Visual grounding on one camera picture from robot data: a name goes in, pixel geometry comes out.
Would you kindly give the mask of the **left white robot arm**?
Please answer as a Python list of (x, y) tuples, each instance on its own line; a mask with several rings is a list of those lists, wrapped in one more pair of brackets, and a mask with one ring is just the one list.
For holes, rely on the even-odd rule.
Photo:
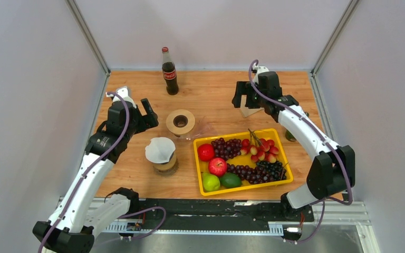
[(117, 95), (108, 109), (108, 118), (89, 138), (80, 169), (60, 205), (47, 221), (33, 227), (40, 241), (39, 251), (90, 252), (95, 239), (120, 217), (140, 214), (139, 195), (132, 189), (119, 188), (93, 212), (93, 198), (133, 135), (158, 126), (158, 116), (148, 99), (141, 104), (142, 115), (134, 102)]

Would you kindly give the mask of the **clear glass dripper cone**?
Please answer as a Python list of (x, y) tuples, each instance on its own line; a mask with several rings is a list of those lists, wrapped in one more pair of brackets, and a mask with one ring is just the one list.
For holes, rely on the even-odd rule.
[(192, 130), (191, 137), (193, 139), (201, 138), (207, 134), (210, 134), (212, 130), (213, 128), (211, 126), (211, 123), (205, 116), (203, 116), (196, 122), (194, 129)]

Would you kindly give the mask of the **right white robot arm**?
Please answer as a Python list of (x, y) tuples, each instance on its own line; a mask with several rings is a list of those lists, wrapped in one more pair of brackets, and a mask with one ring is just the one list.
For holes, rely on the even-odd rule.
[(355, 152), (324, 134), (305, 114), (291, 95), (283, 95), (276, 72), (255, 71), (250, 81), (236, 83), (232, 104), (248, 109), (263, 108), (296, 138), (312, 160), (306, 183), (282, 196), (283, 218), (293, 220), (307, 205), (331, 199), (355, 185)]

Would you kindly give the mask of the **white paper coffee filter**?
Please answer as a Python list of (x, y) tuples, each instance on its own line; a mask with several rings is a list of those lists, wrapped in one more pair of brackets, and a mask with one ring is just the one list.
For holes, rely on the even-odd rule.
[(165, 164), (171, 160), (175, 150), (176, 146), (171, 139), (156, 137), (145, 147), (145, 156), (152, 163)]

